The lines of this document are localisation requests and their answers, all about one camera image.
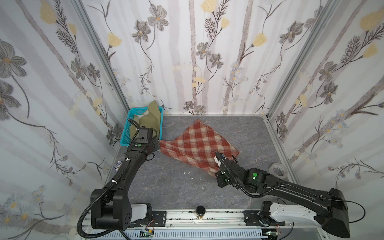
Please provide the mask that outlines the red plaid wool skirt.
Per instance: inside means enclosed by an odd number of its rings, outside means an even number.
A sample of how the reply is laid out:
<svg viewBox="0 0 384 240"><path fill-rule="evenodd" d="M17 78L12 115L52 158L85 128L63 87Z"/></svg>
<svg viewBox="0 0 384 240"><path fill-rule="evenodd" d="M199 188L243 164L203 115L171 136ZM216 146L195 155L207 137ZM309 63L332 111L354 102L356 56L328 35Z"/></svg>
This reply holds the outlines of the red plaid wool skirt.
<svg viewBox="0 0 384 240"><path fill-rule="evenodd" d="M159 143L160 152L164 155L202 169L212 177L219 171L216 151L229 159L239 154L234 146L200 119L174 140L160 140Z"/></svg>

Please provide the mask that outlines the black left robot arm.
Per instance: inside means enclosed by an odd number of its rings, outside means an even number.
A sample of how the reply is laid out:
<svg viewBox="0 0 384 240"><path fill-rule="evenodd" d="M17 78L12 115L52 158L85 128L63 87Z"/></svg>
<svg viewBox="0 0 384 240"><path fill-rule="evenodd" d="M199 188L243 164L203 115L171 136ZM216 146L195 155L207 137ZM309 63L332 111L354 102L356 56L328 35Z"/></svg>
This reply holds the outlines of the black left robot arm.
<svg viewBox="0 0 384 240"><path fill-rule="evenodd" d="M154 221L151 205L131 204L128 193L139 168L149 155L153 156L159 149L155 129L137 129L116 174L102 189L92 192L90 204L77 223L77 232L81 237L95 239L113 231L123 233L136 224L151 224Z"/></svg>

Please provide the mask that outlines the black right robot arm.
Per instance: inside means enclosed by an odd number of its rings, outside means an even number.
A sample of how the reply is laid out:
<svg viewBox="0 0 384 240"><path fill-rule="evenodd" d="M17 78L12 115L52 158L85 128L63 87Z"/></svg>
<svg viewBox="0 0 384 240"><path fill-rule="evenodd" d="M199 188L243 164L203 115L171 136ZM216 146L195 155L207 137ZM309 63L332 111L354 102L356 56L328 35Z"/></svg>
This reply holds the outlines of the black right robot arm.
<svg viewBox="0 0 384 240"><path fill-rule="evenodd" d="M342 191L327 191L306 188L282 180L266 171L251 168L245 170L236 160L215 152L215 162L219 171L215 174L220 188L231 185L253 199L267 195L282 198L294 203L294 210L283 210L277 204L264 202L260 213L267 223L284 221L308 221L321 227L325 232L339 237L350 238L349 201Z"/></svg>

